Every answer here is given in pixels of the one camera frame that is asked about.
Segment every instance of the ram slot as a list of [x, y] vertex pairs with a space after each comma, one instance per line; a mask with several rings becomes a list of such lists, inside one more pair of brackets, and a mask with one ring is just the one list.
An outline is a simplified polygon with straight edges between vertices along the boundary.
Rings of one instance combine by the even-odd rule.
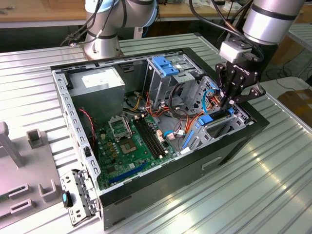
[[160, 143], [149, 129], [148, 124], [145, 122], [144, 119], [139, 119], [134, 121], [134, 125], [138, 130], [139, 134], [141, 135], [144, 143], [152, 153], [154, 159], [159, 158], [159, 156], [164, 156], [165, 152], [161, 147]]

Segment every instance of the red cable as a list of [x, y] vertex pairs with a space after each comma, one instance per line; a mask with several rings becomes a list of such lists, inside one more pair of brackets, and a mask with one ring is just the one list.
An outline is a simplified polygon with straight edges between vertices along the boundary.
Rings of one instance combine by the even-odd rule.
[[92, 139], [93, 139], [92, 146], [93, 146], [93, 149], [94, 149], [94, 142], [95, 142], [96, 139], [95, 139], [95, 137], [94, 137], [95, 131], [94, 131], [94, 127], [93, 127], [93, 123], [92, 123], [91, 117], [90, 117], [89, 114], [88, 114], [87, 112], [85, 112], [83, 109], [78, 109], [78, 110], [80, 110], [81, 112], [83, 112], [83, 113], [88, 117], [88, 119], [89, 119], [89, 121], [90, 121], [91, 128], [92, 128], [92, 135], [93, 135], [93, 137], [92, 137]]

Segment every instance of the black clamp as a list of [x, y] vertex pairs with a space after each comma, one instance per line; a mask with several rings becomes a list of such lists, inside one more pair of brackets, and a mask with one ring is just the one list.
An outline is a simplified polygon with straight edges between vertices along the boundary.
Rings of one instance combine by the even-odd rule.
[[[221, 90], [222, 99], [220, 106], [228, 108], [229, 105], [248, 101], [265, 95], [265, 90], [258, 82], [260, 75], [258, 72], [250, 72], [249, 70], [227, 62], [224, 64], [217, 64], [215, 70], [218, 74], [217, 84]], [[242, 91], [251, 87], [247, 95], [241, 95]]]

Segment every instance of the green motherboard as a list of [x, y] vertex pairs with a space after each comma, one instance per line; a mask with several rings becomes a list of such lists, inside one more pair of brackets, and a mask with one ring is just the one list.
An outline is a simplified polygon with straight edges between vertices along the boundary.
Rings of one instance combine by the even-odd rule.
[[[146, 116], [141, 121], [146, 122], [144, 124], [149, 126], [151, 134], [158, 140], [156, 134], [158, 127], [153, 118]], [[109, 124], [96, 130], [98, 147], [97, 162], [101, 169], [101, 174], [97, 178], [97, 182], [101, 190], [176, 157], [173, 148], [167, 141], [163, 143], [159, 142], [162, 150], [166, 152], [164, 156], [155, 157], [155, 154], [148, 147], [148, 144], [150, 144], [149, 140], [153, 137], [146, 138], [146, 136], [141, 136], [139, 132], [142, 129], [137, 129], [138, 125], [136, 125], [135, 120], [131, 119], [127, 122], [132, 136], [118, 141], [115, 141]], [[115, 134], [126, 131], [122, 121], [115, 122], [112, 127]]]

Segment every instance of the workbench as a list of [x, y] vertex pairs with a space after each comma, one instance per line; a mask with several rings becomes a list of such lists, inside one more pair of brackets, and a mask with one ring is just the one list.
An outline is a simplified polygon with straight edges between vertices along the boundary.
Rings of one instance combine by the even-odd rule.
[[[191, 47], [212, 67], [222, 62], [217, 50], [194, 34], [125, 40], [120, 46], [126, 55]], [[0, 54], [0, 119], [14, 123], [11, 139], [34, 128], [46, 131], [60, 176], [80, 164], [49, 67], [85, 60], [79, 47]], [[263, 86], [269, 93], [250, 101], [270, 122], [261, 134], [230, 162], [105, 233], [312, 232], [312, 130], [274, 99], [275, 81]], [[73, 228], [59, 203], [0, 232], [99, 234], [103, 223], [93, 218]]]
[[[48, 27], [83, 25], [86, 11], [81, 9], [51, 9], [47, 0], [1, 0], [0, 8], [15, 6], [8, 15], [0, 14], [0, 28]], [[196, 11], [208, 20], [219, 20], [215, 9], [203, 6]], [[198, 20], [187, 4], [159, 5], [160, 21]]]

